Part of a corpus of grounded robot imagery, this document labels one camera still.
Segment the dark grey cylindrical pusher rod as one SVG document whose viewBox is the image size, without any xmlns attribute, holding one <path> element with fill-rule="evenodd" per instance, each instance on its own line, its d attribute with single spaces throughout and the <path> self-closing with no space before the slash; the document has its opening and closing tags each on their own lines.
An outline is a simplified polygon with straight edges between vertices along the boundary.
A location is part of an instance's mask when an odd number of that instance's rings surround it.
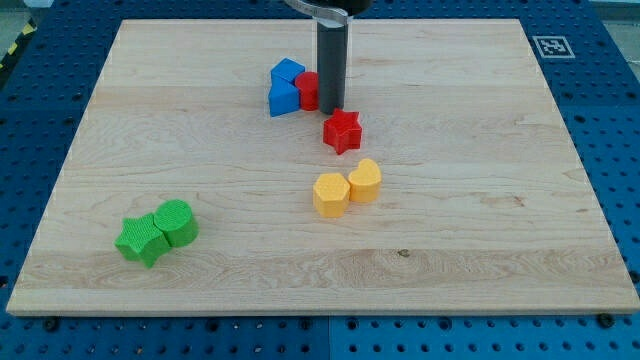
<svg viewBox="0 0 640 360">
<path fill-rule="evenodd" d="M 331 115 L 344 107 L 348 26 L 317 23 L 317 73 L 319 110 Z"/>
</svg>

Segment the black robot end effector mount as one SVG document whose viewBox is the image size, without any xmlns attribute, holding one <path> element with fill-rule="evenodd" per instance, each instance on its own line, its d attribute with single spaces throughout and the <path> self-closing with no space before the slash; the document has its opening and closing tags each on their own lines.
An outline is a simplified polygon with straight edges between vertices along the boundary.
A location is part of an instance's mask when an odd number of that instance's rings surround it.
<svg viewBox="0 0 640 360">
<path fill-rule="evenodd" d="M 349 16 L 356 16 L 372 6 L 373 0 L 327 0 L 331 7 L 346 10 Z"/>
</svg>

